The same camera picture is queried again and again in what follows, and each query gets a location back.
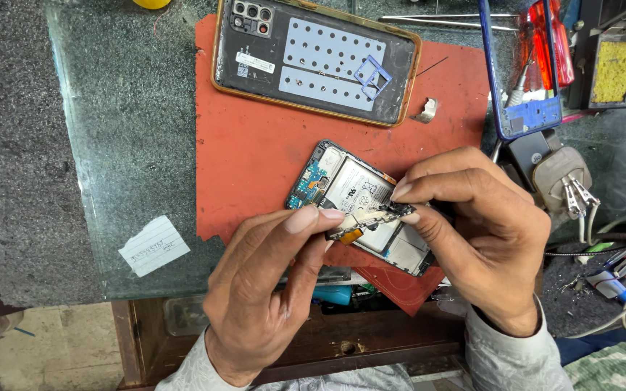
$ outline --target smartphone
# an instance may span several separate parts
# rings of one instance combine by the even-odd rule
[[[377,125],[400,125],[422,40],[299,0],[221,0],[212,58],[220,91]]]
[[[321,140],[293,185],[284,207],[316,205],[347,214],[356,209],[371,212],[388,203],[395,180],[352,155],[331,140]],[[419,277],[435,259],[419,234],[400,220],[364,229],[353,242],[363,251]]]

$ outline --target gray patterned shirt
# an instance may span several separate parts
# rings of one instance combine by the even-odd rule
[[[559,351],[542,325],[535,335],[514,338],[486,324],[470,306],[467,311],[466,356],[473,386],[478,391],[560,391],[573,390],[560,365]],[[204,348],[204,333],[174,374],[156,391],[247,390],[226,383],[212,367]],[[357,369],[320,377],[299,378],[258,386],[253,391],[412,391],[412,380],[402,365]]]

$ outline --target wooden desk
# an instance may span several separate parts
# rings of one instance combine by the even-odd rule
[[[158,384],[176,371],[197,335],[166,333],[163,302],[147,298],[113,302],[125,379],[118,389]],[[310,319],[282,356],[253,384],[311,377],[339,371],[416,362],[463,351],[462,318],[425,303],[413,318],[400,310],[323,315],[311,305]]]

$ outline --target glass tabletop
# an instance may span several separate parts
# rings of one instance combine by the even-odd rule
[[[371,19],[478,9],[465,0],[319,3]],[[500,1],[492,12],[515,13],[527,3]],[[161,10],[115,0],[45,0],[43,6],[104,297],[204,293],[224,245],[218,237],[196,236],[196,186],[202,184],[195,167],[195,23],[215,13],[217,2],[173,0]],[[403,27],[424,40],[482,46],[479,30]],[[514,47],[515,33],[497,34],[500,62],[516,62]],[[492,121],[485,123],[493,133]],[[191,251],[139,278],[118,250],[164,214]]]

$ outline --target blue circuit board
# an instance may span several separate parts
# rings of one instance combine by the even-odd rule
[[[321,178],[326,175],[327,171],[320,169],[317,161],[309,165],[296,184],[293,194],[287,200],[289,209],[299,209],[308,204],[317,204],[323,198],[324,193],[323,189],[317,185]]]

